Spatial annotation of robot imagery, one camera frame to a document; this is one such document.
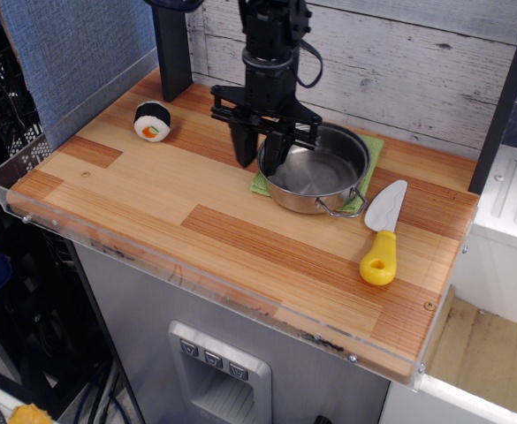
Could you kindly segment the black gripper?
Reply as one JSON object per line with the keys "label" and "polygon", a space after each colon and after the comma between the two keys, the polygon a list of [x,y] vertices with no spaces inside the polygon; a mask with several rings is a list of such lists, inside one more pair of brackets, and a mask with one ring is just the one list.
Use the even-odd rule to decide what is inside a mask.
{"label": "black gripper", "polygon": [[257,155],[260,134],[264,145],[264,173],[274,175],[292,144],[313,149],[321,117],[296,98],[300,80],[297,59],[279,64],[246,61],[243,87],[215,85],[211,115],[230,126],[238,164],[246,168]]}

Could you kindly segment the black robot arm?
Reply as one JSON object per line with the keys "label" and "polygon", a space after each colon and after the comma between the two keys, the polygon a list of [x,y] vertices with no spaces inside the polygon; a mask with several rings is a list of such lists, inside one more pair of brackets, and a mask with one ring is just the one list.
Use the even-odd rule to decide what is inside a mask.
{"label": "black robot arm", "polygon": [[303,37],[311,31],[312,12],[304,1],[240,1],[239,13],[246,47],[243,87],[214,86],[212,117],[229,124],[238,163],[253,160],[269,177],[276,173],[293,144],[315,147],[322,118],[301,104],[297,86],[314,87],[323,65],[310,83],[299,77],[300,52],[318,61],[320,53]]}

